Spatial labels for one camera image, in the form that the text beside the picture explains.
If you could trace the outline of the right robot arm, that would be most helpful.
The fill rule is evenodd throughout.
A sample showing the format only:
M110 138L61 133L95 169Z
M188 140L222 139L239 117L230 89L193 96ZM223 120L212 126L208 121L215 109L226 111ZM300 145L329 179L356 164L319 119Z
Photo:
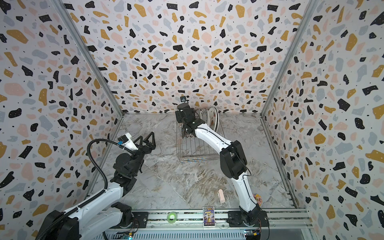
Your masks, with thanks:
M247 159L239 141L230 141L212 130L202 119L195 116L195 111L187 102L177 107L176 119L183 129L195 137L203 140L220 155L220 167L223 174L228 177L235 187L240 201L239 221L228 220L230 224L254 226L262 212L259 204L252 194L248 182Z

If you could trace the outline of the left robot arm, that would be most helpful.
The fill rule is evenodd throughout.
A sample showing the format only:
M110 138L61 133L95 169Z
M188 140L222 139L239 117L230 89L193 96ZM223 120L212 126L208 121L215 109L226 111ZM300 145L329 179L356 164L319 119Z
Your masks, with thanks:
M156 148L155 134L131 140L130 134L118 138L117 142L107 139L92 140L87 146L91 155L94 143L106 142L124 150L113 165L114 176L108 180L93 157L91 162L99 171L104 187L81 203L63 212L52 211L44 219L38 231L38 240L91 240L98 235L106 237L110 228L120 228L122 235L129 239L147 226L147 212L133 213L132 207L120 199L134 187L138 173L142 172L145 155Z

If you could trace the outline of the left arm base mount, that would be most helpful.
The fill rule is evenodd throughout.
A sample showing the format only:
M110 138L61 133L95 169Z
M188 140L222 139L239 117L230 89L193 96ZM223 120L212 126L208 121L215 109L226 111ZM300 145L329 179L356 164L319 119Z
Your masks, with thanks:
M145 229L149 219L149 212L132 212L130 216L123 217L121 222L111 229L137 230Z

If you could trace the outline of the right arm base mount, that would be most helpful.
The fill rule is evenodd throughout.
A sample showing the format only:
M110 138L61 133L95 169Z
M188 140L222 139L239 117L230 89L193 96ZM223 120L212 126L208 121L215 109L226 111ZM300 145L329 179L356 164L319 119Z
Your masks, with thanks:
M257 211L256 213L229 211L227 223L230 227L257 228L270 226L266 211Z

